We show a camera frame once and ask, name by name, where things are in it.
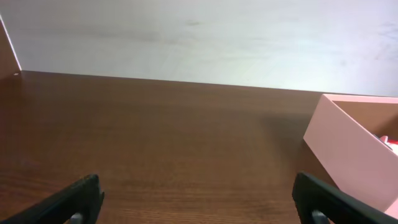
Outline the white duck toy pink hat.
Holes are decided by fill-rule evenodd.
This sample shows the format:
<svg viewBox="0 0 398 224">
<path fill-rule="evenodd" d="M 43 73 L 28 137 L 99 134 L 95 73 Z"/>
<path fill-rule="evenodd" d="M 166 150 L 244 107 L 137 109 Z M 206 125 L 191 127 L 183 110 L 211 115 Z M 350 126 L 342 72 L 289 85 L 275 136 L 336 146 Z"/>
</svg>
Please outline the white duck toy pink hat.
<svg viewBox="0 0 398 224">
<path fill-rule="evenodd" d="M 398 143 L 396 140 L 391 140 L 389 139 L 388 136 L 382 136 L 380 137 L 380 140 L 387 146 L 390 148 L 390 150 L 398 155 Z"/>
</svg>

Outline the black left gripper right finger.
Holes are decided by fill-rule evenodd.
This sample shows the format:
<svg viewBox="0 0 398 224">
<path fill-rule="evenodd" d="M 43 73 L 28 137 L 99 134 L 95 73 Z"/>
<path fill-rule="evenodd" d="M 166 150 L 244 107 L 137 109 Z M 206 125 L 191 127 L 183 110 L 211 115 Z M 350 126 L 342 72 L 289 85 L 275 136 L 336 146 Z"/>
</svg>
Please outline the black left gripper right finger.
<svg viewBox="0 0 398 224">
<path fill-rule="evenodd" d="M 396 218 L 305 172 L 296 175 L 292 198 L 304 224 L 397 224 Z"/>
</svg>

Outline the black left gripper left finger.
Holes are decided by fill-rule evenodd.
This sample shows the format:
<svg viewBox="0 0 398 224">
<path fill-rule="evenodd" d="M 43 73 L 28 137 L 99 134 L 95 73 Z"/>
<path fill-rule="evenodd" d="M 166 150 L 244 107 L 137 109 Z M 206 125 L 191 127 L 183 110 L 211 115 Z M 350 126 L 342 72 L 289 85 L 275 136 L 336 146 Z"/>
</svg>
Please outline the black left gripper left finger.
<svg viewBox="0 0 398 224">
<path fill-rule="evenodd" d="M 103 200 L 100 179 L 90 174 L 2 223 L 65 223 L 76 215 L 78 223 L 95 224 Z"/>
</svg>

